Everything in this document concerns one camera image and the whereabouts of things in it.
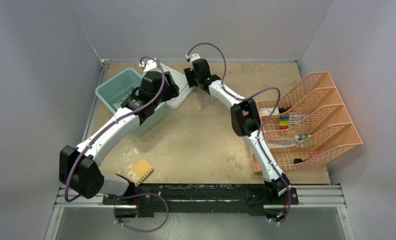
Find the white plastic bin lid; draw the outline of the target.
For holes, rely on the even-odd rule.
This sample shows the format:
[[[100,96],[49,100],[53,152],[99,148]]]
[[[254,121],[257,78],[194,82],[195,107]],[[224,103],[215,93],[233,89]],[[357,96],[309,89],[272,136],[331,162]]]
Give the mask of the white plastic bin lid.
[[[171,109],[177,109],[189,96],[194,87],[189,87],[184,73],[179,72],[163,63],[161,64],[161,67],[165,72],[170,72],[174,83],[179,87],[179,96],[166,101],[165,105]]]

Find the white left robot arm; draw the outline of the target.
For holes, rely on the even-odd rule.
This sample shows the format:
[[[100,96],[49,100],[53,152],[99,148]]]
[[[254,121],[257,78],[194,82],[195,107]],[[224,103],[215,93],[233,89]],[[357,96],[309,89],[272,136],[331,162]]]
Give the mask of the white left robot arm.
[[[119,174],[103,174],[100,165],[120,140],[142,125],[159,105],[178,96],[179,87],[169,71],[144,73],[141,85],[96,133],[76,147],[66,145],[61,149],[59,181],[86,199],[102,193],[115,195],[121,204],[130,204],[135,191],[129,187],[129,180]]]

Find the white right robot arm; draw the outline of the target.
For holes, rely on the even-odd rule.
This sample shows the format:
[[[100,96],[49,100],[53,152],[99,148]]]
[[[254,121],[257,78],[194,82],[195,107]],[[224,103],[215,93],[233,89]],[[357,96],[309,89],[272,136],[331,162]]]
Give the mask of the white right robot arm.
[[[221,77],[211,73],[208,61],[199,55],[187,56],[186,61],[190,64],[189,68],[184,69],[189,86],[199,87],[230,109],[233,131],[249,145],[260,166],[268,200],[274,204],[281,202],[286,193],[290,193],[291,184],[262,136],[254,99],[245,98],[227,87]]]

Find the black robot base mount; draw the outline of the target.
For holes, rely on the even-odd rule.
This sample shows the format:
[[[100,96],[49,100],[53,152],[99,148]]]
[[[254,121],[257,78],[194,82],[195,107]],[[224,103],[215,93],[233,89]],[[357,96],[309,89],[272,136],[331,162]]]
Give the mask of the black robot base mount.
[[[104,205],[115,206],[116,215],[127,216],[122,206],[131,205],[139,218],[150,218],[155,213],[248,214],[282,219],[288,206],[299,203],[296,188],[273,197],[264,184],[168,184],[143,183],[131,186],[122,197],[106,194]]]

